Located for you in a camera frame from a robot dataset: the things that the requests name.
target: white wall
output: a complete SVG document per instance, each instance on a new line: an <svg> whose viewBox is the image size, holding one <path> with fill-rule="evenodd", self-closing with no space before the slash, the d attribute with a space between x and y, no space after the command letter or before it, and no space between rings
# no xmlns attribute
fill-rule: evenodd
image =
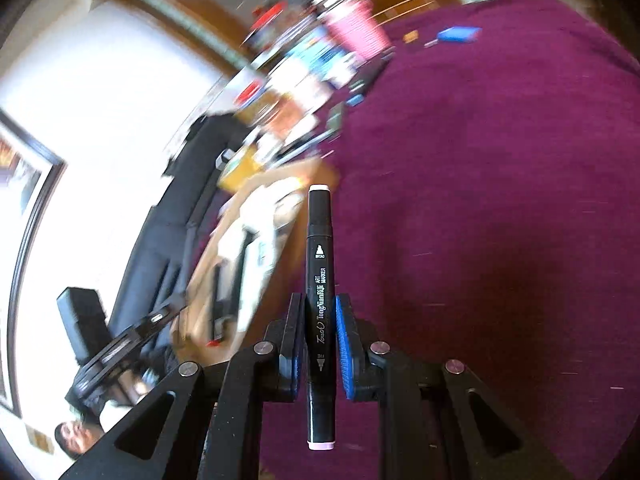
<svg viewBox="0 0 640 480"><path fill-rule="evenodd" d="M56 306L69 285L96 288L110 311L130 250L166 183L172 134L220 78L139 16L106 3L38 38L0 80L0 107L68 163L45 211L18 307L17 386L24 421L52 435L69 418L77 370ZM0 427L37 478L69 461L30 447L21 423Z"/></svg>

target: yellow object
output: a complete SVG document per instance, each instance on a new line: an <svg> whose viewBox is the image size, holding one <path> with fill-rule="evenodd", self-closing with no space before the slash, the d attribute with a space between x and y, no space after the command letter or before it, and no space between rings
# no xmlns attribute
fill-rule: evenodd
<svg viewBox="0 0 640 480"><path fill-rule="evenodd" d="M405 43L411 43L412 41L415 41L418 39L418 31L417 30L412 30L411 32L406 33L403 37L402 40Z"/></svg>
<svg viewBox="0 0 640 480"><path fill-rule="evenodd" d="M260 165L254 160L256 147L254 144L239 150L227 163L218 179L218 187L235 194L245 181L261 171Z"/></svg>

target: pink cup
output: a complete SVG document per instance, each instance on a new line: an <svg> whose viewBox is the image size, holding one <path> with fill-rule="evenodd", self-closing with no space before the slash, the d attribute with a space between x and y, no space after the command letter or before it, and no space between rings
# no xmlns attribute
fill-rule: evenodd
<svg viewBox="0 0 640 480"><path fill-rule="evenodd" d="M389 38L371 16L369 0L343 2L329 10L326 26L346 48L364 59L371 59L391 46Z"/></svg>

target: dark hair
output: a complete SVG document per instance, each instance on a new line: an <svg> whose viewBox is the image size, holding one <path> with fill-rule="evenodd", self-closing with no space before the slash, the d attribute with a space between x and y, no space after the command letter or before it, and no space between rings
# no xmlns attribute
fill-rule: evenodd
<svg viewBox="0 0 640 480"><path fill-rule="evenodd" d="M60 446L60 449L62 451L64 451L66 453L66 455L72 459L72 460L78 460L81 455L80 453L76 453L75 451L71 451L67 446L66 446L66 440L62 437L62 426L66 424L66 422L60 422L60 424L58 424L56 426L56 429L53 430L53 437L56 439L56 442L58 443L58 445Z"/></svg>

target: cardboard box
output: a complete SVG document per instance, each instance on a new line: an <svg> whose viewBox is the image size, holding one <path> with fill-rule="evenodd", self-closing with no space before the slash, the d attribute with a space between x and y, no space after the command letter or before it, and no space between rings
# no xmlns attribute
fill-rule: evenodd
<svg viewBox="0 0 640 480"><path fill-rule="evenodd" d="M212 270L218 263L218 242L229 226L239 217L240 206L258 186L297 176L305 180L305 195L313 184L325 184L334 190L338 177L335 170L320 158L309 158L286 166L267 170L250 177L229 200L215 231L193 272L187 295L189 306L182 311L172 326L172 342L178 359L196 361L202 366L231 359L239 349L252 346L264 336L267 325L281 317L289 305L292 282L302 275L306 248L307 200L302 203L293 222L289 237L276 263L271 279L265 286L258 307L245 332L236 332L229 326L220 345L207 347L210 335L210 298Z"/></svg>

